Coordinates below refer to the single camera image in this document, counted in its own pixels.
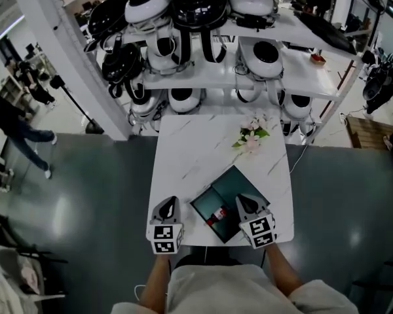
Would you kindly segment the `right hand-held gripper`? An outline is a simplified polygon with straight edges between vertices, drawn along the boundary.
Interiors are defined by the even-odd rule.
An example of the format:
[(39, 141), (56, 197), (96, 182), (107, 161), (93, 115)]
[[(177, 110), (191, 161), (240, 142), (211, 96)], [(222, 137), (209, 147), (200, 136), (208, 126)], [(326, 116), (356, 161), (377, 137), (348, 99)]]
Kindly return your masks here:
[(235, 198), (239, 227), (254, 249), (273, 244), (277, 239), (276, 221), (264, 197), (238, 194)]

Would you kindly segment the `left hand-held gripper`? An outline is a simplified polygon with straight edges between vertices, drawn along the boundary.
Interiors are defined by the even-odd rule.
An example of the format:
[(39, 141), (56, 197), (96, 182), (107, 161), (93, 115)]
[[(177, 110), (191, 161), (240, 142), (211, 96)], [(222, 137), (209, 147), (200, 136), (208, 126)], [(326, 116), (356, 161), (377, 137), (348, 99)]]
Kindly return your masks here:
[(183, 239), (179, 199), (170, 196), (161, 201), (151, 214), (147, 238), (154, 254), (176, 254)]

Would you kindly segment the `dark green box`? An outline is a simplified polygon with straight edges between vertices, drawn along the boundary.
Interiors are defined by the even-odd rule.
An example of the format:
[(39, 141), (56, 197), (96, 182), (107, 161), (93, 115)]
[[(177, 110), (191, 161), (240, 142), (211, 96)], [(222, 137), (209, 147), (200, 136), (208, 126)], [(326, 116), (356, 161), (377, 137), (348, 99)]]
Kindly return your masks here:
[(236, 166), (231, 166), (191, 202), (205, 222), (222, 205), (227, 208), (227, 216), (223, 220), (212, 226), (206, 224), (223, 243), (231, 240), (240, 230), (240, 217), (235, 201), (238, 194), (264, 197)]

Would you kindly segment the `small red-capped bottle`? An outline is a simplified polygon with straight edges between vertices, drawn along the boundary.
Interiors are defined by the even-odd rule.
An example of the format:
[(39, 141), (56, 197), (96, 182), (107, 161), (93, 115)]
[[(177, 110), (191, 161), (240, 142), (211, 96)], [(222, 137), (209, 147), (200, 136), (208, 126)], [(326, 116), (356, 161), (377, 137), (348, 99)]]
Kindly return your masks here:
[(206, 224), (212, 226), (227, 216), (227, 208), (222, 205), (219, 209), (214, 211), (211, 216), (206, 220)]

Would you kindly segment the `person's right forearm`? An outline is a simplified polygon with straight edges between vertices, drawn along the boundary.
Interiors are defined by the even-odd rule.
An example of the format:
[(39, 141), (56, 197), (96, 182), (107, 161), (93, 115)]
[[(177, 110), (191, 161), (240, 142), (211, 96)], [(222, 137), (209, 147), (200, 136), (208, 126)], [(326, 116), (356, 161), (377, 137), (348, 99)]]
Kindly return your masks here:
[(266, 246), (265, 252), (268, 256), (276, 287), (284, 296), (289, 297), (295, 290), (303, 285), (302, 280), (282, 254), (277, 244), (273, 243)]

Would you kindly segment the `person's left forearm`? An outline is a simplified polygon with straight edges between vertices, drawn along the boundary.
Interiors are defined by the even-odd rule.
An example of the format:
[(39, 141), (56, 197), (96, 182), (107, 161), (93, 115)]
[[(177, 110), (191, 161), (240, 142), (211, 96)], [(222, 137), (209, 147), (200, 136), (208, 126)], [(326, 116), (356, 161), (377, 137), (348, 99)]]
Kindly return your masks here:
[(157, 314), (164, 314), (170, 281), (170, 257), (156, 255), (155, 263), (141, 292), (139, 304)]

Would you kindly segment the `pink artificial flower bouquet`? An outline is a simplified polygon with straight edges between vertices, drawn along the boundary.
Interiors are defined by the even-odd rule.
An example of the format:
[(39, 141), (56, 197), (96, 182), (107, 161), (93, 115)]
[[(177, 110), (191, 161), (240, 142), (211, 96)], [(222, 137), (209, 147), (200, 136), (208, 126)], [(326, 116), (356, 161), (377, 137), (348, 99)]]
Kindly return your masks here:
[(232, 147), (252, 152), (261, 145), (263, 138), (269, 136), (267, 117), (264, 114), (251, 116), (241, 123), (239, 138)]

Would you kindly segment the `person's white shirt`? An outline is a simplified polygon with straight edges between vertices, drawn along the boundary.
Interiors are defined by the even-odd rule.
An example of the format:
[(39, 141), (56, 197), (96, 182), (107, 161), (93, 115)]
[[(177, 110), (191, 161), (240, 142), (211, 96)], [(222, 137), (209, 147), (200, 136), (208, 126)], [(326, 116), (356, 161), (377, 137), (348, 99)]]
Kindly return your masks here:
[(171, 274), (162, 314), (359, 314), (322, 280), (283, 295), (253, 264), (186, 265)]

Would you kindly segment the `white metal shelf rack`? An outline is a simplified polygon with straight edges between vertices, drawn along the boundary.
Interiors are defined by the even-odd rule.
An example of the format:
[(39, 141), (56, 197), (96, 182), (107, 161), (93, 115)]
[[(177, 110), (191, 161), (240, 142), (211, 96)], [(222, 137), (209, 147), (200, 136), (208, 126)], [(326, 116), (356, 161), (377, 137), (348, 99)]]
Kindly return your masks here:
[[(243, 0), (233, 1), (234, 13), (260, 16), (265, 11), (260, 0), (253, 3), (246, 3)], [(237, 26), (230, 18), (227, 20), (227, 23), (221, 28), (221, 36), (224, 38), (228, 52), (236, 50), (240, 37), (271, 39), (276, 41), (279, 47), (282, 43), (302, 44), (307, 48), (319, 48), (323, 44), (327, 44), (294, 15), (294, 12), (302, 11), (280, 8), (275, 0), (272, 0), (272, 3), (271, 16), (275, 18), (274, 27), (257, 31), (256, 29)], [(329, 86), (325, 83), (324, 71), (313, 66), (308, 54), (302, 54), (290, 48), (280, 49), (288, 60), (287, 87), (291, 94), (314, 98), (322, 96), (329, 89)]]

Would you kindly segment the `wooden pallet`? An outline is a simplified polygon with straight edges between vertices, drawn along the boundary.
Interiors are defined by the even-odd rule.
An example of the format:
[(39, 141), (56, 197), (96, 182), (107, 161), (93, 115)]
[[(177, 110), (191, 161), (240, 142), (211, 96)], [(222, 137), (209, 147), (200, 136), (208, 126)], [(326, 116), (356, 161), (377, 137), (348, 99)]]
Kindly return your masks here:
[(346, 118), (346, 129), (353, 148), (373, 150), (386, 150), (383, 137), (393, 132), (391, 125), (353, 116)]

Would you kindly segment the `pink cushion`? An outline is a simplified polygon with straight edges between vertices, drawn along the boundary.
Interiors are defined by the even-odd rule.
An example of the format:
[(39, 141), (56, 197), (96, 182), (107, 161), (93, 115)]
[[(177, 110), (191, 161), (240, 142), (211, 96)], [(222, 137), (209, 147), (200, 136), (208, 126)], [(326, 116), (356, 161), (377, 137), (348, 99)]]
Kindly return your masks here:
[(31, 260), (22, 260), (20, 273), (24, 283), (35, 293), (41, 294), (40, 275), (36, 263)]

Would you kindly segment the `grey chair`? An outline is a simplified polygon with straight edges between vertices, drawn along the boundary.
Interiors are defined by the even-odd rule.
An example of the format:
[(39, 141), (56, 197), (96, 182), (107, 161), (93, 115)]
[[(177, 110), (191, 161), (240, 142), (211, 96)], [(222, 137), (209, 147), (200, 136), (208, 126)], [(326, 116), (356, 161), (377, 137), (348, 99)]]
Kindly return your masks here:
[[(53, 263), (66, 264), (66, 260), (49, 257), (49, 252), (29, 249), (1, 249), (0, 268), (5, 281), (15, 293), (24, 300), (33, 303), (45, 300), (65, 298), (64, 290), (56, 274), (52, 270)], [(37, 264), (40, 275), (41, 294), (35, 294), (22, 279), (20, 268), (22, 260), (31, 260)]]

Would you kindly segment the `small black device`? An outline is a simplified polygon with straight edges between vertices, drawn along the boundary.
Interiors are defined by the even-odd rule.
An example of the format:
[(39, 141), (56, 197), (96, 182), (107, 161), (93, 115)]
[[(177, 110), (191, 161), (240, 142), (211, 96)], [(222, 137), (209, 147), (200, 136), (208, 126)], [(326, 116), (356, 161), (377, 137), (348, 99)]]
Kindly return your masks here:
[(237, 26), (256, 29), (257, 31), (274, 27), (275, 23), (275, 18), (272, 16), (255, 16), (251, 14), (232, 13), (229, 18)]

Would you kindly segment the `black flat mat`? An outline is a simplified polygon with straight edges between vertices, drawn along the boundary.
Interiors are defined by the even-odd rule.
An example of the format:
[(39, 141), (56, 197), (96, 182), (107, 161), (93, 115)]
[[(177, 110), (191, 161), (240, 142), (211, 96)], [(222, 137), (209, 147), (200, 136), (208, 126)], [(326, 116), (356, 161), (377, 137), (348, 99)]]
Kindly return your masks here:
[(325, 19), (306, 12), (294, 12), (294, 15), (330, 46), (349, 54), (357, 54), (355, 47), (347, 37)]

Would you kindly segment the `wooden bookshelf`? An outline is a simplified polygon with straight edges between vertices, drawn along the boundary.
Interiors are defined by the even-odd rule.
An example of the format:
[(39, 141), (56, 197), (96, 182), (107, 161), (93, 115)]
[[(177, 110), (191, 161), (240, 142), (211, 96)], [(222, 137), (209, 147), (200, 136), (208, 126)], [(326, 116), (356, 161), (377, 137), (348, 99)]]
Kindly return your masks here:
[(25, 112), (31, 110), (29, 94), (11, 76), (1, 81), (0, 97)]

